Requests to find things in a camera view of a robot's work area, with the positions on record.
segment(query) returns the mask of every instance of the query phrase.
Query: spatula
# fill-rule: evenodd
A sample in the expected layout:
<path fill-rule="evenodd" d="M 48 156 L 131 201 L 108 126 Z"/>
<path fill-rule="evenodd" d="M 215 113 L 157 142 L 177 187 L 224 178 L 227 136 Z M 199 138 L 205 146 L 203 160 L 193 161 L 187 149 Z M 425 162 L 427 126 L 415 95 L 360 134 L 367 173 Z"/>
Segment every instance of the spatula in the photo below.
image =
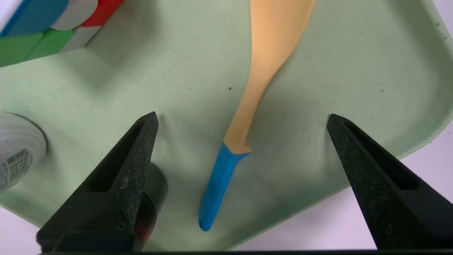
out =
<path fill-rule="evenodd" d="M 241 103 L 223 139 L 200 207 L 198 223 L 211 229 L 236 164 L 248 156 L 246 142 L 261 96 L 297 46 L 315 0 L 250 0 L 251 63 Z"/>

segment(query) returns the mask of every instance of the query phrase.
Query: spatula handle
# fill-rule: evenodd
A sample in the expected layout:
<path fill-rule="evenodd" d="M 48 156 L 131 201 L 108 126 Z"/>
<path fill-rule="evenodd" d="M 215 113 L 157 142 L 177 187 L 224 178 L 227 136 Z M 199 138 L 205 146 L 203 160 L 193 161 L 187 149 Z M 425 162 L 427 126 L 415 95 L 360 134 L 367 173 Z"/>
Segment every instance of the spatula handle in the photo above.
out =
<path fill-rule="evenodd" d="M 231 153 L 226 145 L 222 143 L 201 202 L 198 224 L 203 231 L 211 229 L 236 164 L 248 155 L 249 153 Z"/>

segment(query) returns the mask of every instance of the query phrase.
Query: spatula head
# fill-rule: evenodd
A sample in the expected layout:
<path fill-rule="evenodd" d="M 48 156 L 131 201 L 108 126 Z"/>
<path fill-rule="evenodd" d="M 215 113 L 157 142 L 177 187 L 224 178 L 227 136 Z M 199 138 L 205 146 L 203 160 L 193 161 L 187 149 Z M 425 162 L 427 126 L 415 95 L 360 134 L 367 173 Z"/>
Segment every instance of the spatula head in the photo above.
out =
<path fill-rule="evenodd" d="M 272 79 L 296 48 L 314 4 L 315 0 L 250 0 L 251 69 Z"/>

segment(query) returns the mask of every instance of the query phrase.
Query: tray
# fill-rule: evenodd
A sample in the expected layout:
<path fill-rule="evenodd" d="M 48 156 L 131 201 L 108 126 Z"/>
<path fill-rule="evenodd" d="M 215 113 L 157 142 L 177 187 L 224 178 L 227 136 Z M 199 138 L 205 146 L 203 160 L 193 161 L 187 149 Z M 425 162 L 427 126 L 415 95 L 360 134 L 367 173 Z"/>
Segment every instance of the tray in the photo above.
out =
<path fill-rule="evenodd" d="M 330 113 L 402 157 L 452 119 L 453 43 L 431 1 L 328 1 L 255 115 L 252 154 L 213 228 L 198 209 L 250 64 L 245 0 L 126 1 L 85 48 L 0 69 L 1 111 L 35 122 L 48 156 L 0 196 L 42 226 L 140 116 L 169 182 L 146 249 L 224 250 L 348 186 Z"/>

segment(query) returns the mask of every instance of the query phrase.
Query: rubik's cube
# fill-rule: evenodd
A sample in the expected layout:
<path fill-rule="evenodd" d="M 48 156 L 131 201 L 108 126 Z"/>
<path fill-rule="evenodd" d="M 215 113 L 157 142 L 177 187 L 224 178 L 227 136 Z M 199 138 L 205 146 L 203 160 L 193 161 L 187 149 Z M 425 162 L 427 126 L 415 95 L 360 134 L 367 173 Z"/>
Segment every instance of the rubik's cube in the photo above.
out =
<path fill-rule="evenodd" d="M 84 47 L 123 0 L 0 0 L 0 67 Z"/>

